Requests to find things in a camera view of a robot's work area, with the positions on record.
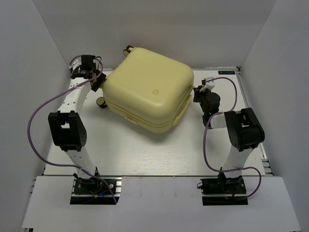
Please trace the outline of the yellow hard-shell suitcase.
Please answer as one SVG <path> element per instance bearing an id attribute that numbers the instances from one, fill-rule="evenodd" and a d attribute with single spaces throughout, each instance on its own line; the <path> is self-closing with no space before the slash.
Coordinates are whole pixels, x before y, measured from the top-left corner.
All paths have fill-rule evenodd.
<path id="1" fill-rule="evenodd" d="M 153 133 L 177 125 L 191 100 L 193 70 L 141 47 L 127 46 L 125 59 L 101 84 L 110 110 Z"/>

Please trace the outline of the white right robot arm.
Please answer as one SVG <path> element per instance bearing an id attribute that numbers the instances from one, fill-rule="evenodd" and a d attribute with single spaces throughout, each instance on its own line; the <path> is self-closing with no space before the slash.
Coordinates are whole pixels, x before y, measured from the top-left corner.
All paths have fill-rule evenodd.
<path id="1" fill-rule="evenodd" d="M 252 108 L 219 113 L 220 96 L 208 87 L 194 88 L 193 101 L 199 103 L 206 129 L 227 129 L 231 148 L 218 174 L 218 188 L 225 193 L 240 181 L 249 155 L 265 139 L 265 132 Z"/>

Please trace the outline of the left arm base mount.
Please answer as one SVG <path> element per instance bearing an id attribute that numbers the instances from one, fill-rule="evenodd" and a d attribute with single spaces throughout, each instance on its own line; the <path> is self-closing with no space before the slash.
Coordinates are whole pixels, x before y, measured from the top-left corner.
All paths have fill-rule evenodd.
<path id="1" fill-rule="evenodd" d="M 81 178 L 74 174 L 70 205 L 116 205 L 120 198 L 119 178 Z"/>

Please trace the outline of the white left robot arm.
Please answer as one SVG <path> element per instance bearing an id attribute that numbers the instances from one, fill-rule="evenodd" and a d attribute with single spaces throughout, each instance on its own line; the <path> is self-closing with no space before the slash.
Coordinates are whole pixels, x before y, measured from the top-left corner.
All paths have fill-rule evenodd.
<path id="1" fill-rule="evenodd" d="M 101 190 L 102 181 L 85 147 L 86 128 L 80 117 L 85 99 L 90 91 L 97 91 L 106 78 L 99 57 L 77 56 L 69 64 L 70 85 L 65 98 L 55 113 L 50 113 L 48 123 L 55 146 L 71 159 L 77 170 L 76 178 L 87 179 L 85 187 L 92 193 Z"/>

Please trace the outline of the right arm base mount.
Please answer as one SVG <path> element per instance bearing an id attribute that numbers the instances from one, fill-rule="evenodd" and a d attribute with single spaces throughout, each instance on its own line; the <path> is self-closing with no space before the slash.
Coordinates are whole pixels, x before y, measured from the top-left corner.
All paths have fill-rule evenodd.
<path id="1" fill-rule="evenodd" d="M 204 178 L 197 184 L 201 190 L 203 206 L 248 205 L 243 178 L 232 184 L 224 184 L 219 178 Z"/>

